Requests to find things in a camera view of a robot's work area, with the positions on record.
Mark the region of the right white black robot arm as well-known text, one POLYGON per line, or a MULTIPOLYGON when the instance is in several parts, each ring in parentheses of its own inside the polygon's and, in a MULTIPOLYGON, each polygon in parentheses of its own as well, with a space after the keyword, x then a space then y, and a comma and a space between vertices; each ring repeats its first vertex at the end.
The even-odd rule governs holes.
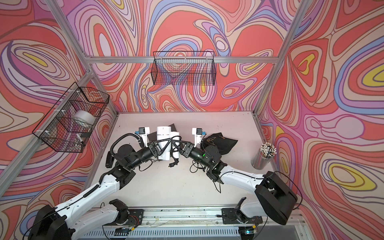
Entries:
POLYGON ((202 150, 191 142, 182 141, 176 149, 182 156, 205 167, 206 175, 213 183, 232 185, 254 193, 271 220, 280 225, 287 224, 298 197, 276 173, 268 171, 257 175, 235 169, 222 162, 222 155, 215 146, 202 150))

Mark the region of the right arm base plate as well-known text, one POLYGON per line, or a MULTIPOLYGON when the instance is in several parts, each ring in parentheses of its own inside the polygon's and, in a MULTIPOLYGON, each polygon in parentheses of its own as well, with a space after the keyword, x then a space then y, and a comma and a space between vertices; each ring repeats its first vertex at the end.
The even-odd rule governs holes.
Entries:
POLYGON ((247 217, 240 210, 235 208, 222 208, 221 214, 217 215, 217 217, 222 218, 225 225, 252 224, 258 226, 264 222, 263 218, 260 216, 247 217))

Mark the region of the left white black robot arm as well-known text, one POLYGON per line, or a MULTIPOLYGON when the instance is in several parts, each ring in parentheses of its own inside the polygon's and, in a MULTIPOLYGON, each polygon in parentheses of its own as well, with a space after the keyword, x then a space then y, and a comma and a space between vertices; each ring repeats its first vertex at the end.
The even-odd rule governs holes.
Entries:
POLYGON ((132 219, 128 206, 121 200, 111 200, 92 211, 92 207, 108 196, 122 190, 136 175, 135 168, 157 157, 162 151, 155 143, 143 145, 135 151, 131 145, 121 146, 117 152, 111 147, 107 162, 115 166, 103 173, 99 181, 72 199, 55 207, 41 208, 33 225, 23 235, 28 240, 77 240, 106 224, 125 225, 132 219))

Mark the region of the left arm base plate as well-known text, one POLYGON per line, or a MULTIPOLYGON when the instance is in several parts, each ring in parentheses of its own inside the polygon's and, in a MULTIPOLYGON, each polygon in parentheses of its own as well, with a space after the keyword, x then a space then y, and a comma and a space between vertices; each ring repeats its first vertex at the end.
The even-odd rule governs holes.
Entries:
POLYGON ((142 224, 144 209, 128 209, 119 211, 117 218, 106 226, 131 226, 142 224))

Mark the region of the grey hair dryer pouch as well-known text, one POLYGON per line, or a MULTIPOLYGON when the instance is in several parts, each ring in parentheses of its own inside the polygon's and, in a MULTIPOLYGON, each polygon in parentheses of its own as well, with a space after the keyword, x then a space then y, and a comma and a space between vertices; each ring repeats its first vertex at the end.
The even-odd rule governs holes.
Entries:
MULTIPOLYGON (((175 124, 171 124, 170 127, 171 127, 172 132, 177 131, 175 124)), ((155 140, 157 140, 157 132, 150 133, 147 135, 147 137, 148 137, 149 142, 155 141, 155 140)))

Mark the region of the white hair dryer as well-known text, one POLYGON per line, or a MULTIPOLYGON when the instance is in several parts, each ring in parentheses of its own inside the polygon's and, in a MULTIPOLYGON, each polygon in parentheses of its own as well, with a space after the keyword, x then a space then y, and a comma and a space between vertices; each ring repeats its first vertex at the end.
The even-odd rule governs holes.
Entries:
POLYGON ((179 141, 181 136, 179 132, 172 130, 170 126, 157 127, 157 144, 160 150, 158 160, 169 161, 173 159, 172 163, 169 163, 169 167, 172 168, 179 163, 180 153, 177 146, 180 145, 179 141))

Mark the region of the black hair dryer pouch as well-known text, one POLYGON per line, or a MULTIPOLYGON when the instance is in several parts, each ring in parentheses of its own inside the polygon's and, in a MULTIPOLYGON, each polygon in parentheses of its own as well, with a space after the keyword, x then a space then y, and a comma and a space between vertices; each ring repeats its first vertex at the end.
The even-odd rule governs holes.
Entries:
POLYGON ((216 146, 221 155, 228 154, 233 147, 238 143, 238 140, 226 138, 222 133, 212 134, 205 138, 201 143, 201 149, 204 150, 208 146, 216 146))

